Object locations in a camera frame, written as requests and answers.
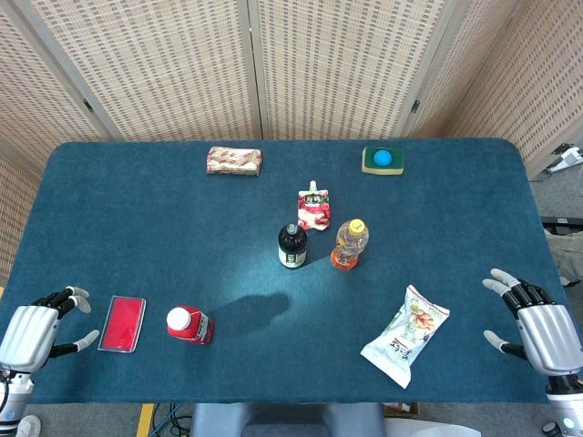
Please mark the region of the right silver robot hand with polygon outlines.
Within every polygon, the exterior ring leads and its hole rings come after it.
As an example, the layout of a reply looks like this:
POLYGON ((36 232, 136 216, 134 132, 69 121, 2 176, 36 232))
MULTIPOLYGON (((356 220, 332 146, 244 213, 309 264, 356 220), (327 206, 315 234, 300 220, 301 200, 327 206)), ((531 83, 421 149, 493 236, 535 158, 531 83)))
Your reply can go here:
POLYGON ((486 340, 502 353, 528 361, 547 377, 562 377, 582 370, 582 343, 567 308, 556 303, 539 286, 491 269, 483 285, 495 292, 509 308, 522 339, 520 344, 503 340, 491 330, 486 340))

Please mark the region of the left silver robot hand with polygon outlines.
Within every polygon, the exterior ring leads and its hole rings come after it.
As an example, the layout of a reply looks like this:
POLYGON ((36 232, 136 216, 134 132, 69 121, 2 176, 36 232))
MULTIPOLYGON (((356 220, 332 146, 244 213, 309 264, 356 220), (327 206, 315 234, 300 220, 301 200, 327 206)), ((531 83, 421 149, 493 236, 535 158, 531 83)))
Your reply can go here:
POLYGON ((88 298, 88 291, 67 286, 60 292, 17 307, 1 342, 1 369, 32 374, 49 359, 79 353, 89 347, 99 336, 98 330, 70 343, 56 343, 60 323, 66 314, 74 308, 86 314, 91 311, 88 298))

